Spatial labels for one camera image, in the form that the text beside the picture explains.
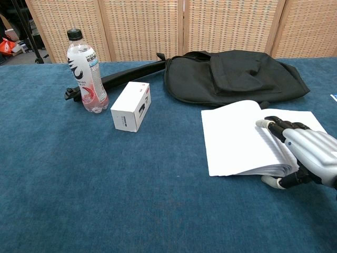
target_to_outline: small white box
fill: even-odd
[[[115,128],[137,132],[150,104],[150,85],[129,82],[111,107]]]

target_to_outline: mechanical hand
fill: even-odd
[[[313,131],[302,123],[283,121],[276,116],[258,120],[256,125],[267,128],[283,142],[298,160],[299,170],[284,178],[262,176],[268,185],[287,189],[314,181],[337,190],[337,140],[329,134]]]

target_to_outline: blue carpet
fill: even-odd
[[[271,107],[312,111],[337,137],[337,58],[282,61],[311,92]],[[163,72],[142,79],[152,104],[138,133],[64,101],[77,86],[66,64],[2,66],[0,80],[0,252],[336,252],[337,192],[209,177],[205,107],[170,97]]]

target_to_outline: woven screen panel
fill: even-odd
[[[274,57],[326,57],[337,47],[337,0],[291,0]]]
[[[187,32],[184,51],[265,52],[278,3],[278,0],[189,0],[185,10],[189,13],[184,24]]]
[[[168,57],[178,55],[179,36],[182,40],[183,33],[182,3],[181,0],[102,0],[101,12],[113,60],[158,60],[157,52]]]
[[[27,0],[27,3],[37,17],[35,22],[42,28],[40,33],[44,34],[55,62],[67,62],[67,30],[74,27],[82,30],[100,61],[111,60],[97,0]]]

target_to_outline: notebook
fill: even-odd
[[[254,101],[244,100],[201,112],[210,176],[270,175],[284,177],[298,170],[290,150],[257,120],[278,116],[301,122],[312,130],[325,132],[308,111],[261,110]]]

